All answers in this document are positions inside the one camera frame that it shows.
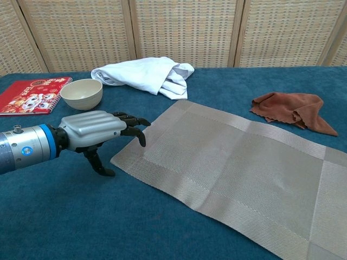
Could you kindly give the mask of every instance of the book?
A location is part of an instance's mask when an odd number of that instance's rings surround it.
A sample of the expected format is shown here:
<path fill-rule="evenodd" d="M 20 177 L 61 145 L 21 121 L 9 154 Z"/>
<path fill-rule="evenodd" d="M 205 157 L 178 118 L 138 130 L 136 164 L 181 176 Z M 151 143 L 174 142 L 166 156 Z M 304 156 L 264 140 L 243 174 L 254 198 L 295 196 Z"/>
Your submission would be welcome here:
<path fill-rule="evenodd" d="M 17 80 L 0 95 L 0 116 L 49 114 L 71 77 Z"/>

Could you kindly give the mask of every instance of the blue tablecloth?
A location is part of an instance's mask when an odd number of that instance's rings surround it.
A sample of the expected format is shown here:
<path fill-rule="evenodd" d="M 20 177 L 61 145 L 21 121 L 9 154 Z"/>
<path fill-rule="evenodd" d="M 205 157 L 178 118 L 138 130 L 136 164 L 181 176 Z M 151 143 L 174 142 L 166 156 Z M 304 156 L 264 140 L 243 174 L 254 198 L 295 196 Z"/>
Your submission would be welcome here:
<path fill-rule="evenodd" d="M 78 80 L 90 73 L 10 74 L 0 78 L 0 92 L 15 80 L 59 76 Z M 260 122 L 264 118 L 249 112 L 257 96 L 317 94 L 324 100 L 320 115 L 339 137 L 272 124 L 347 152 L 347 67 L 196 69 L 187 84 L 190 101 Z M 129 86 L 104 86 L 95 109 L 153 121 L 174 102 Z M 58 126 L 63 116 L 77 113 L 61 100 L 49 115 L 0 118 L 0 132 L 16 124 Z M 122 136 L 99 148 L 104 166 L 116 170 L 114 178 L 98 175 L 82 154 L 71 151 L 0 175 L 0 259 L 277 259 L 110 164 L 130 140 Z"/>

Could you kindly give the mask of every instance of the brown cloth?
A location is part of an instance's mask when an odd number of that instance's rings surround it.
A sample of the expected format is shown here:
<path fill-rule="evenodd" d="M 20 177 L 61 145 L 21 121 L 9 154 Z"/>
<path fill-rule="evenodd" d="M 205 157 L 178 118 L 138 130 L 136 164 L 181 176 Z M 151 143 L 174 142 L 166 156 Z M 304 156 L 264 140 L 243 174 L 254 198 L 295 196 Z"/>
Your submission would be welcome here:
<path fill-rule="evenodd" d="M 337 132 L 318 115 L 323 100 L 313 94 L 272 92 L 252 100 L 251 112 L 267 122 L 280 121 L 302 129 L 337 136 Z"/>

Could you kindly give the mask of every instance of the towel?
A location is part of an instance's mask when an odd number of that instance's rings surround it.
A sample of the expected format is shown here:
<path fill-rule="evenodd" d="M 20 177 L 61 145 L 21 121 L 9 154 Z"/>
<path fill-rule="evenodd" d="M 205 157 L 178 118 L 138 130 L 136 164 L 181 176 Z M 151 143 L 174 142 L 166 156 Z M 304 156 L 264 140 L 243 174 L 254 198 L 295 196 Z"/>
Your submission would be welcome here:
<path fill-rule="evenodd" d="M 318 115 L 323 100 L 313 94 L 272 92 L 252 100 L 251 112 L 267 122 L 280 121 L 302 129 L 337 136 L 337 132 Z"/>
<path fill-rule="evenodd" d="M 129 85 L 178 100 L 188 98 L 185 80 L 193 72 L 194 68 L 188 63 L 177 63 L 168 57 L 149 57 L 95 68 L 91 76 L 105 85 Z"/>

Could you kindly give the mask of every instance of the white towel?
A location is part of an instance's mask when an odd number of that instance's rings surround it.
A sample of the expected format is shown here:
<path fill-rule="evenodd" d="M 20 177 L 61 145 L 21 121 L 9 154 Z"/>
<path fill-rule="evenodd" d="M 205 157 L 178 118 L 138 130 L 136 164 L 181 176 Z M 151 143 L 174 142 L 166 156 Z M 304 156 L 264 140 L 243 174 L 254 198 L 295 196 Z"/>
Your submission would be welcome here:
<path fill-rule="evenodd" d="M 177 63 L 168 57 L 150 57 L 95 68 L 91 76 L 105 85 L 129 85 L 153 95 L 159 92 L 170 99 L 187 99 L 185 80 L 193 72 L 194 68 L 188 63 Z"/>

